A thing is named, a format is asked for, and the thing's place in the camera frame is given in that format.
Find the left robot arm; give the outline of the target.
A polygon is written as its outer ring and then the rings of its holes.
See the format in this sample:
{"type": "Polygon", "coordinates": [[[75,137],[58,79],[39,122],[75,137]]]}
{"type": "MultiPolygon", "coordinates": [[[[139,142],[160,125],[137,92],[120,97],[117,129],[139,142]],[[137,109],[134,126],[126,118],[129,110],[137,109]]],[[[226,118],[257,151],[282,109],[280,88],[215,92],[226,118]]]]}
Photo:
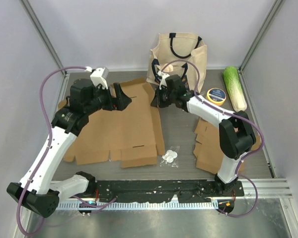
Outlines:
{"type": "Polygon", "coordinates": [[[95,194],[95,177],[77,172],[71,178],[52,184],[52,178],[63,156],[88,124],[89,116],[96,111],[122,111],[130,103],[119,83],[114,83],[115,95],[101,84],[90,79],[79,79],[70,88],[66,104],[51,122],[51,134],[27,174],[20,182],[12,182],[7,193],[22,207],[48,218],[58,204],[74,195],[90,198],[95,194]]]}

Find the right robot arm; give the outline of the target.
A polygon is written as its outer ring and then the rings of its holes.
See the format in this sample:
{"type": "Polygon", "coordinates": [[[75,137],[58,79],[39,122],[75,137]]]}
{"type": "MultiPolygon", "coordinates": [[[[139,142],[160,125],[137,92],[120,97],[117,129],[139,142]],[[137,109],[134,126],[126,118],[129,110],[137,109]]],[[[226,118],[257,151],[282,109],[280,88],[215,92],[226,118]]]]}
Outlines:
{"type": "Polygon", "coordinates": [[[201,117],[219,130],[223,160],[215,175],[215,193],[221,196],[232,191],[238,180],[238,167],[256,142],[249,116],[244,111],[225,110],[193,90],[187,90],[181,77],[163,73],[155,90],[152,107],[166,108],[171,104],[201,117]]]}

